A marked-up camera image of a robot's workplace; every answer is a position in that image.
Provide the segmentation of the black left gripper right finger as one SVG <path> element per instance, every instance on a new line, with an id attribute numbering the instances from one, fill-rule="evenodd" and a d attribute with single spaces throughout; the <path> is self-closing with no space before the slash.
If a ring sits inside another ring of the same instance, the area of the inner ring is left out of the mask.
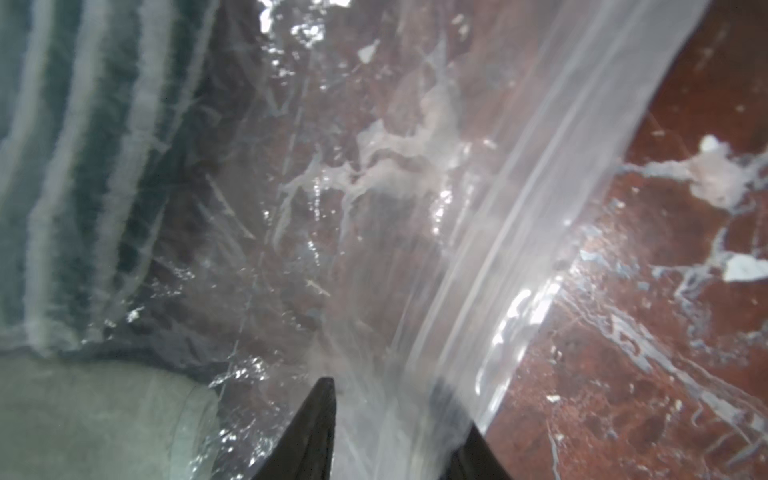
<path id="1" fill-rule="evenodd" d="M 436 413 L 435 436 L 448 447 L 439 479 L 512 479 L 450 385 L 438 383 L 429 402 Z"/>

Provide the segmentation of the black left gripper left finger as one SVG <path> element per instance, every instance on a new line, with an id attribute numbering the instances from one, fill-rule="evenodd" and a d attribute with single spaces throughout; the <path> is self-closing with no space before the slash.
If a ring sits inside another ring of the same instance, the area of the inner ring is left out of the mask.
<path id="1" fill-rule="evenodd" d="M 317 380 L 253 480 L 328 480 L 337 399 L 334 379 Z"/>

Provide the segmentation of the light green towel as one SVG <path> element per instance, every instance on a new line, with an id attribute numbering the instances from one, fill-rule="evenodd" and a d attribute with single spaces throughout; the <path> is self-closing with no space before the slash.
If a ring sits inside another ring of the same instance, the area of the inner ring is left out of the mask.
<path id="1" fill-rule="evenodd" d="M 217 395 L 124 361 L 1 359 L 4 479 L 209 479 Z"/>

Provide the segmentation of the clear plastic vacuum bag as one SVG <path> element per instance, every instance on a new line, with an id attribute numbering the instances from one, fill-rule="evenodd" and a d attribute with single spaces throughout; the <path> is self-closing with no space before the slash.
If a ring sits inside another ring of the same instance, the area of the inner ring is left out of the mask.
<path id="1" fill-rule="evenodd" d="M 322 377 L 329 479 L 439 479 L 430 392 L 483 433 L 704 1 L 221 1 L 203 131 L 104 339 L 42 356 L 218 398 L 252 479 Z"/>

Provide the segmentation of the green white striped towel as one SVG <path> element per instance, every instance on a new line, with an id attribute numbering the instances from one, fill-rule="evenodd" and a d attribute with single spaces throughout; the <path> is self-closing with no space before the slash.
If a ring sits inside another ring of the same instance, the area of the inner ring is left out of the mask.
<path id="1" fill-rule="evenodd" d="M 221 1 L 1 5 L 1 348 L 101 342 L 202 135 Z"/>

